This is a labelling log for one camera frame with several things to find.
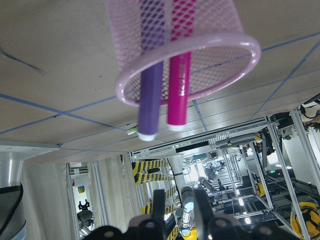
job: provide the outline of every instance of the wall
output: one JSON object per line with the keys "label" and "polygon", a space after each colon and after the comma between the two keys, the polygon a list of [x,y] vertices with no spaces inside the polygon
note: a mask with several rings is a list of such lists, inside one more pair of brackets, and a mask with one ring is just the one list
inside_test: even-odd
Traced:
{"label": "wall", "polygon": [[305,183],[311,182],[314,184],[305,151],[295,131],[292,131],[292,139],[283,140],[283,147],[286,150],[296,179]]}

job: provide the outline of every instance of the light fixture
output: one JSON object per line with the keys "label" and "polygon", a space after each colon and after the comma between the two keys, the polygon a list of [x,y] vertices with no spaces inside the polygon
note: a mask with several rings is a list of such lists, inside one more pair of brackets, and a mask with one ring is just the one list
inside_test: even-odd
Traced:
{"label": "light fixture", "polygon": [[232,145],[232,143],[231,143],[231,141],[230,141],[230,138],[226,138],[226,145],[227,146],[231,146]]}
{"label": "light fixture", "polygon": [[244,200],[242,198],[239,198],[238,201],[239,201],[240,206],[244,206],[245,205]]}
{"label": "light fixture", "polygon": [[250,217],[244,218],[244,221],[245,221],[246,224],[250,224],[251,223]]}

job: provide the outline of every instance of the ceiling light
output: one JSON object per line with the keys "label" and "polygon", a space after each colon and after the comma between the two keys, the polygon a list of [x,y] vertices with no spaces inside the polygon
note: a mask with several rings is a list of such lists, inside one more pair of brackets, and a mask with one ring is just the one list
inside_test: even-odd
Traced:
{"label": "ceiling light", "polygon": [[244,206],[245,205],[244,200],[242,198],[239,198],[238,201],[239,201],[240,206]]}
{"label": "ceiling light", "polygon": [[245,221],[246,224],[250,224],[251,223],[250,217],[244,218],[244,221]]}

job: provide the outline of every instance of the wire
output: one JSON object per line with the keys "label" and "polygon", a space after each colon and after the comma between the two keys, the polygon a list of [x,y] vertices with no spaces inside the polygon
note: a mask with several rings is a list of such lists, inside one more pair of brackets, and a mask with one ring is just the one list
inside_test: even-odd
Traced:
{"label": "wire", "polygon": [[13,57],[13,56],[8,55],[7,53],[5,53],[5,52],[2,50],[1,46],[0,46],[0,55],[2,55],[5,59],[9,59],[9,60],[15,61],[15,62],[17,62],[17,63],[19,63],[19,64],[23,64],[23,65],[25,65],[25,66],[27,66],[27,67],[29,67],[29,68],[37,71],[39,74],[44,75],[44,72],[43,72],[41,69],[37,68],[36,66],[33,66],[33,65],[31,65],[31,64],[28,64],[28,63],[26,63],[26,62],[24,62],[24,61],[21,61],[21,60],[15,58],[15,57]]}

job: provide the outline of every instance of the white curtain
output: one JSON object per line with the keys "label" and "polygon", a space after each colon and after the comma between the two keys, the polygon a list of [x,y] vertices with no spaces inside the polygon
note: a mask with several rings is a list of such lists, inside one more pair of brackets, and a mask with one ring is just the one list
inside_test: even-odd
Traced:
{"label": "white curtain", "polygon": [[66,164],[24,164],[26,240],[74,240]]}
{"label": "white curtain", "polygon": [[[88,170],[92,176],[92,168],[89,167]],[[125,232],[130,219],[140,214],[129,155],[123,155],[122,160],[120,156],[100,160],[99,172],[109,225]],[[94,198],[97,197],[97,193],[92,194],[91,201],[96,202]]]}

